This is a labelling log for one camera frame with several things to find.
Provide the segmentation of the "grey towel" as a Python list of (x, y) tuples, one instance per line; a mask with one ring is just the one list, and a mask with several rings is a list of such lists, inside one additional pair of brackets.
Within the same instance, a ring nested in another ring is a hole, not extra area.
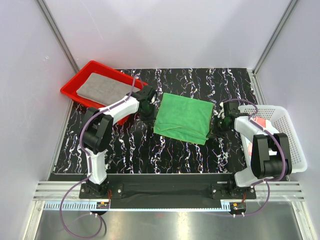
[(140, 79), (133, 82), (133, 79), (129, 78), (128, 83), (125, 83), (98, 73), (92, 73), (79, 87), (76, 94), (83, 98), (83, 105), (99, 109), (126, 100), (129, 94), (138, 92), (143, 86), (144, 83)]

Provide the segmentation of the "green towel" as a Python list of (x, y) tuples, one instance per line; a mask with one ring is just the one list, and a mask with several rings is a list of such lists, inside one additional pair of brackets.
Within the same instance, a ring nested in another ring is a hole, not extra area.
[(164, 93), (153, 127), (155, 134), (204, 145), (214, 110), (212, 102)]

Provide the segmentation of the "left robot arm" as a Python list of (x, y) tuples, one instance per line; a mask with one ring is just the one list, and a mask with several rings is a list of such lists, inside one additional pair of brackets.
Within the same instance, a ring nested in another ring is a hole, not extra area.
[(97, 198), (108, 193), (105, 154), (110, 144), (113, 126), (120, 120), (138, 114), (142, 121), (155, 119), (156, 90), (145, 85), (137, 92), (129, 92), (121, 100), (103, 108), (89, 107), (79, 135), (79, 145), (87, 160), (86, 185)]

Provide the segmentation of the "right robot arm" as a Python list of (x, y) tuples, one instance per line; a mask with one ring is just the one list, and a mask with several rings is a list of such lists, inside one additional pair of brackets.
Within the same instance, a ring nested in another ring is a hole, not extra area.
[(229, 99), (220, 103), (210, 133), (221, 138), (235, 131), (252, 143), (251, 157), (244, 170), (235, 172), (227, 181), (225, 192), (231, 198), (249, 193), (255, 185), (276, 182), (293, 170), (289, 138), (285, 133), (271, 131), (254, 120), (259, 108), (244, 99)]

